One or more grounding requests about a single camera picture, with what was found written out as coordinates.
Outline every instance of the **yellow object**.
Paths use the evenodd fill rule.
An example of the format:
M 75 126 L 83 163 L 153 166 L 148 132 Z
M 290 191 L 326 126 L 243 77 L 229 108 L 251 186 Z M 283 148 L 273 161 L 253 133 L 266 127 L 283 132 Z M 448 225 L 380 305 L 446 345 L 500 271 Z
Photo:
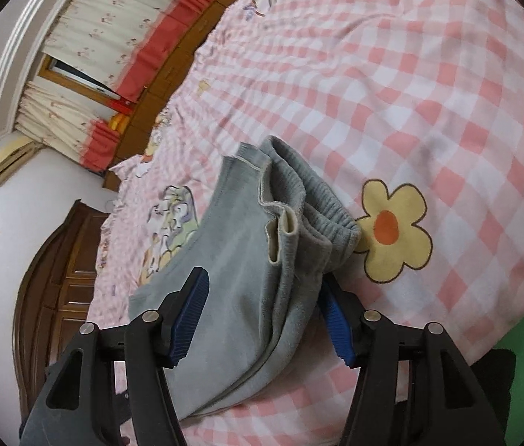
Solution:
M 109 120 L 109 129 L 117 130 L 120 134 L 123 134 L 126 130 L 127 125 L 130 123 L 130 117 L 126 114 L 118 112 L 111 120 Z
M 367 253 L 365 273 L 376 283 L 388 283 L 404 265 L 420 270 L 427 265 L 433 241 L 417 225 L 427 214 L 427 203 L 416 186 L 406 183 L 389 195 L 385 183 L 369 180 L 363 186 L 363 209 L 357 220 L 361 239 L 355 253 Z
M 29 161 L 43 145 L 26 135 L 14 139 L 0 149 L 0 186 L 14 171 Z

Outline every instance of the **orange flower center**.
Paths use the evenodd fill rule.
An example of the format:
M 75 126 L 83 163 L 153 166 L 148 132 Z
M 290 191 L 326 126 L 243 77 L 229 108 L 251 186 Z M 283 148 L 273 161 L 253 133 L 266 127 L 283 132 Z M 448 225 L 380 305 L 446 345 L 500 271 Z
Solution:
M 391 211 L 382 211 L 377 215 L 374 223 L 375 239 L 382 245 L 393 245 L 396 243 L 400 232 L 398 231 L 398 220 Z

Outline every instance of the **white curtain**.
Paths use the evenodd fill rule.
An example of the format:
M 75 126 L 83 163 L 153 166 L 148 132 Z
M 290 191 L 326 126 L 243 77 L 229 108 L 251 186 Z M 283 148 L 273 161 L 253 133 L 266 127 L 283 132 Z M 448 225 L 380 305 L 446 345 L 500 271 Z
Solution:
M 71 0 L 43 52 L 136 101 L 213 0 Z
M 14 127 L 92 171 L 113 158 L 119 135 L 89 109 L 27 82 Z

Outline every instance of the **silver screw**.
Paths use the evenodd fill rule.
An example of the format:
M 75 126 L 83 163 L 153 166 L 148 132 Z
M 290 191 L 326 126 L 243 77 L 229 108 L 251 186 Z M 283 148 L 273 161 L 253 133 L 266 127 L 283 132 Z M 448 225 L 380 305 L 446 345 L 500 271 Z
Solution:
M 365 317 L 367 321 L 379 321 L 381 314 L 377 310 L 367 310 L 363 314 L 363 317 Z
M 427 330 L 429 332 L 433 333 L 434 335 L 439 335 L 440 333 L 444 332 L 444 328 L 441 323 L 437 323 L 436 321 L 432 321 L 428 326 Z
M 145 322 L 155 321 L 159 318 L 159 313 L 156 310 L 147 310 L 142 314 L 142 320 Z
M 89 333 L 93 332 L 94 329 L 95 329 L 95 324 L 92 323 L 91 321 L 88 321 L 87 323 L 83 323 L 80 326 L 79 331 L 82 335 L 88 335 Z

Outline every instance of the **bedsheet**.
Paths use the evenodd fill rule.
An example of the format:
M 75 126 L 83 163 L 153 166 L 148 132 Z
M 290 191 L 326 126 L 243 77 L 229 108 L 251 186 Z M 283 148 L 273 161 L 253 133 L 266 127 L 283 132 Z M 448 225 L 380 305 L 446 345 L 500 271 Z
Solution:
M 197 233 L 222 156 L 269 134 L 358 218 L 364 236 L 337 276 L 366 307 L 415 327 L 440 321 L 469 363 L 524 315 L 518 2 L 238 0 L 145 155 L 115 168 L 89 320 L 127 321 L 129 295 Z M 357 375 L 314 317 L 287 370 L 242 404 L 184 421 L 186 439 L 334 444 Z

